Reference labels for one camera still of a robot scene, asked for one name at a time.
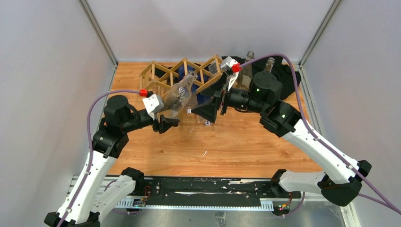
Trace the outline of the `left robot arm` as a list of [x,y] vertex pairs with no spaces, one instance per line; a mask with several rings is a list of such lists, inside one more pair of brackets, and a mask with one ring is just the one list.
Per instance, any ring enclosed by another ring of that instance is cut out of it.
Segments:
[[163,115],[157,118],[157,113],[164,107],[159,95],[141,91],[140,96],[145,106],[142,110],[129,104],[124,95],[107,100],[97,132],[88,135],[90,144],[85,165],[65,202],[57,211],[46,215],[46,225],[99,227],[124,197],[144,192],[144,173],[128,167],[105,192],[98,195],[104,178],[129,141],[129,132],[152,126],[155,132],[162,134],[179,123],[179,120]]

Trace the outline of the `clear glass bottle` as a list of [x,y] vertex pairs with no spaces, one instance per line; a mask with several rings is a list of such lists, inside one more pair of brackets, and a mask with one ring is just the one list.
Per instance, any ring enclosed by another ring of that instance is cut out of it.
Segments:
[[253,78],[252,65],[249,64],[240,71],[237,78],[236,88],[248,90]]

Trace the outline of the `blue labelled bottle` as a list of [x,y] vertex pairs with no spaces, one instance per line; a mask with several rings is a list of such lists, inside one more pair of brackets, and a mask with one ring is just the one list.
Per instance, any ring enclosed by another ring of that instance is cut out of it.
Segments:
[[[184,66],[181,65],[176,72],[178,73],[178,81],[181,81],[184,76],[185,76],[185,70],[184,70]],[[199,88],[200,86],[193,84],[191,87],[191,91],[192,91],[192,96],[189,100],[189,102],[187,103],[185,109],[192,109],[195,108],[201,104],[207,103],[211,100],[210,96],[206,96],[206,95],[202,95],[201,93],[196,93],[196,90]]]

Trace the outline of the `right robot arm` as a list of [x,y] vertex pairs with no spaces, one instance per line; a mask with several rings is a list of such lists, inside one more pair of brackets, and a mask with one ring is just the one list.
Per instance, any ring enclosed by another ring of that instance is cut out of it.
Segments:
[[295,107],[280,99],[281,90],[282,83],[267,71],[258,72],[248,90],[229,88],[225,79],[220,79],[208,88],[212,99],[192,113],[209,122],[215,122],[228,107],[259,114],[260,124],[267,131],[301,149],[322,169],[316,173],[278,170],[270,180],[272,195],[280,198],[289,192],[316,193],[335,205],[347,206],[358,196],[371,164],[335,148],[302,119]]

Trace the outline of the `clear bottle dark label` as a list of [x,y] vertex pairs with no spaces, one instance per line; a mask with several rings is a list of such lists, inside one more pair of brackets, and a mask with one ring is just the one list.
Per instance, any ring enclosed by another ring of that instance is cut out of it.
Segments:
[[275,58],[274,57],[269,57],[267,59],[267,61],[266,61],[266,65],[265,65],[264,71],[271,73],[272,69],[273,69],[273,66],[274,66],[274,63],[275,63]]

